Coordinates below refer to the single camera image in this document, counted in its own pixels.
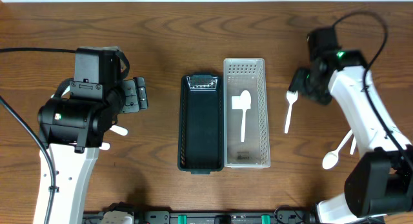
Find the white spoon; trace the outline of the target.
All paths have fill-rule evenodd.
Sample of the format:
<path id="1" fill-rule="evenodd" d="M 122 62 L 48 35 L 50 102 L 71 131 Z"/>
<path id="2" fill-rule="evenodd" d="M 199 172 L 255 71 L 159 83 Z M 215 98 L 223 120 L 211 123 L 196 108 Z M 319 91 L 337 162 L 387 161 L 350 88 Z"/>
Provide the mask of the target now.
<path id="1" fill-rule="evenodd" d="M 246 114 L 247 110 L 251 109 L 251 95 L 248 90 L 242 91 L 239 103 L 243 111 L 242 120 L 241 120 L 241 142 L 245 142 L 245 131 L 246 131 Z"/>
<path id="2" fill-rule="evenodd" d="M 351 146 L 350 146 L 350 155 L 353 155 L 356 150 L 356 139 L 355 137 L 352 138 Z"/>
<path id="3" fill-rule="evenodd" d="M 339 152 L 345 146 L 345 144 L 347 143 L 347 141 L 350 139 L 351 136 L 352 136 L 352 130 L 349 130 L 346 133 L 343 140 L 338 145 L 338 147 L 335 150 L 330 151 L 330 152 L 325 154 L 325 156 L 322 160 L 322 167 L 323 167 L 324 170 L 330 170 L 330 169 L 332 169 L 333 167 L 336 166 L 336 164 L 339 161 Z"/>
<path id="4" fill-rule="evenodd" d="M 288 90 L 286 93 L 286 99 L 288 101 L 288 110 L 287 110 L 287 116 L 285 120 L 285 129 L 284 133 L 288 134 L 289 128 L 290 128 L 290 121 L 291 121 L 291 116 L 292 116 L 292 107 L 293 104 L 297 101 L 298 99 L 298 92 L 295 91 L 290 91 Z"/>

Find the clear plastic basket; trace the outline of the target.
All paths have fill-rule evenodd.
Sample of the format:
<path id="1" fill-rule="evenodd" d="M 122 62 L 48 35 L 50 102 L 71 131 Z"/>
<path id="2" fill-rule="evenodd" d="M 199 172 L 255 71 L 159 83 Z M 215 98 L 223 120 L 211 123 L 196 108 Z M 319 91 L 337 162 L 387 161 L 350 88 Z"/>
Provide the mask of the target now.
<path id="1" fill-rule="evenodd" d="M 265 60 L 226 58 L 223 61 L 225 166 L 228 168 L 270 167 Z M 241 142 L 242 91 L 251 95 L 246 114 L 245 142 Z"/>

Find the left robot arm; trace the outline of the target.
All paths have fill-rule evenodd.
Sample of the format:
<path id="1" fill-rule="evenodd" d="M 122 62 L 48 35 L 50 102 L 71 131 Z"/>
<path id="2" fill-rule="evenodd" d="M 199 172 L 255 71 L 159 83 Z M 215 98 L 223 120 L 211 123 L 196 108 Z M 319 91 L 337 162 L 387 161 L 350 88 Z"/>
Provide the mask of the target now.
<path id="1" fill-rule="evenodd" d="M 63 81 L 38 112 L 41 180 L 34 223 L 80 223 L 90 176 L 103 137 L 117 117 L 146 110 L 145 80 L 127 79 L 130 65 L 117 46 L 79 47 L 75 72 Z"/>

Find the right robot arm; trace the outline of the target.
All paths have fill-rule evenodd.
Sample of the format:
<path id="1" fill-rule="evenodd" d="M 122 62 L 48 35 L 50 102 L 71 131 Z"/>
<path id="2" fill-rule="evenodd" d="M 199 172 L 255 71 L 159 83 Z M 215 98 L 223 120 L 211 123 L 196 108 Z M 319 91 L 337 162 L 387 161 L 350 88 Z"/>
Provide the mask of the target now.
<path id="1" fill-rule="evenodd" d="M 412 143 L 393 122 L 359 50 L 342 50 L 332 27 L 307 35 L 311 65 L 289 86 L 319 104 L 336 100 L 355 138 L 360 160 L 342 194 L 316 205 L 318 223 L 361 223 L 412 211 Z"/>

